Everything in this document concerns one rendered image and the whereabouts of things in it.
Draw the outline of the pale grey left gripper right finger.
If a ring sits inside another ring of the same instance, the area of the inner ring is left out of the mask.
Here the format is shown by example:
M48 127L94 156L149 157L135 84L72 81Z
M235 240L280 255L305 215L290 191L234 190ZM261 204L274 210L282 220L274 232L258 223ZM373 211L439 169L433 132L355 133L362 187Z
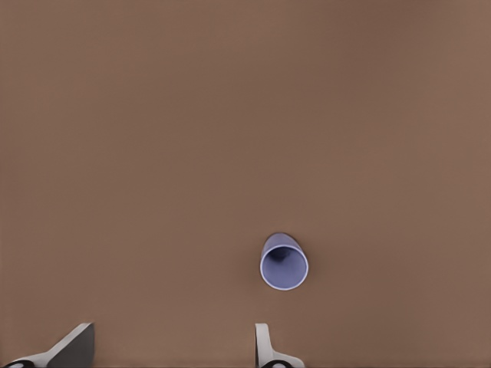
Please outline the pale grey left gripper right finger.
M276 351L272 346L268 324L257 323L255 324L255 367L305 368L305 364L295 356Z

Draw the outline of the purple cup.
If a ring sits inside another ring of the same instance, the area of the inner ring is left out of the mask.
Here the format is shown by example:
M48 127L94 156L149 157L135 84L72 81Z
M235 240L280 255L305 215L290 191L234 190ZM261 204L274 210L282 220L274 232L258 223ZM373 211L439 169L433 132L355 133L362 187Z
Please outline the purple cup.
M263 245L259 270L268 286L279 291L290 291L305 281L309 263L302 247L292 236L276 232Z

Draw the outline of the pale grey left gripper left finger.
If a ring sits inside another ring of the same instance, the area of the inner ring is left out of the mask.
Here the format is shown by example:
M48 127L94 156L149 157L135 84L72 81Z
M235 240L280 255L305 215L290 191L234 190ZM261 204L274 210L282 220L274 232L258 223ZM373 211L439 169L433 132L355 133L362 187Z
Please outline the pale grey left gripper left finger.
M51 349L18 358L2 368L91 368L94 355L94 323L82 323Z

